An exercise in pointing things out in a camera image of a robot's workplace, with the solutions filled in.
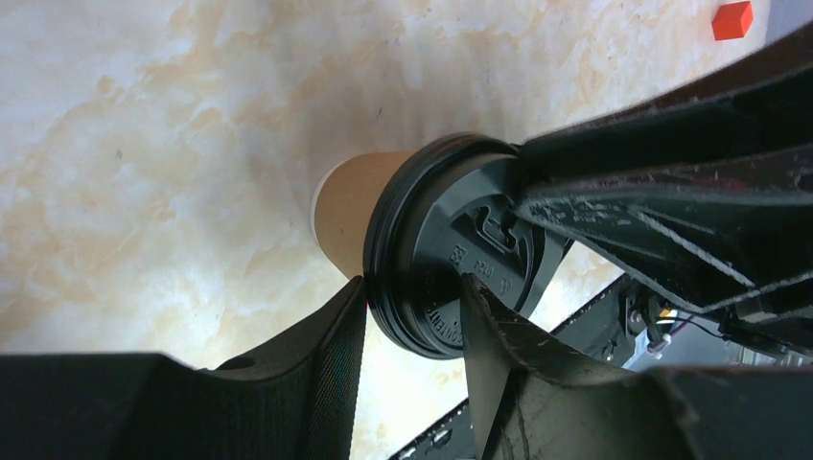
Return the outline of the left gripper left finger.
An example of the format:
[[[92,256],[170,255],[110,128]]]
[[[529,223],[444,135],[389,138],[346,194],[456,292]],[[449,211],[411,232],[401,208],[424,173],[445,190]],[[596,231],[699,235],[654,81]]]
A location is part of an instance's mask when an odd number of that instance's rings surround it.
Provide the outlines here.
[[[5,459],[345,459],[360,383],[361,277],[214,369],[162,354],[1,358]]]

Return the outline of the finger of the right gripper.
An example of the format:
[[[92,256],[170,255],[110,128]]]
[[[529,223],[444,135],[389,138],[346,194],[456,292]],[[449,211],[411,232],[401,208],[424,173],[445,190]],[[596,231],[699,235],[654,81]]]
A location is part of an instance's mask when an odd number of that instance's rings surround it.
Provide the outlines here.
[[[812,148],[530,188],[518,215],[690,311],[812,304]]]
[[[530,139],[520,157],[558,180],[701,163],[812,141],[812,28],[653,100]]]

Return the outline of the single brown paper cup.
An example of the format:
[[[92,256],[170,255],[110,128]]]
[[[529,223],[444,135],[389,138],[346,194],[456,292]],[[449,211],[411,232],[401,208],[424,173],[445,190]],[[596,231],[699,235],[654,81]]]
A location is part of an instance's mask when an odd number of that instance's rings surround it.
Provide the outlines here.
[[[365,153],[334,166],[317,184],[311,202],[312,233],[345,278],[362,274],[373,211],[389,180],[412,155],[411,151]]]

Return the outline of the single black cup lid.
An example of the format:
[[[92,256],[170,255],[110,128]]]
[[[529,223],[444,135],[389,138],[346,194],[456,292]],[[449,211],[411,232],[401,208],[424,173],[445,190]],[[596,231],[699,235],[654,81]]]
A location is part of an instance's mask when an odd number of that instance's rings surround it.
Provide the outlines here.
[[[531,176],[517,146],[476,133],[406,157],[374,207],[362,257],[369,308],[397,346],[462,356],[464,274],[522,316],[537,308],[571,243],[515,215]]]

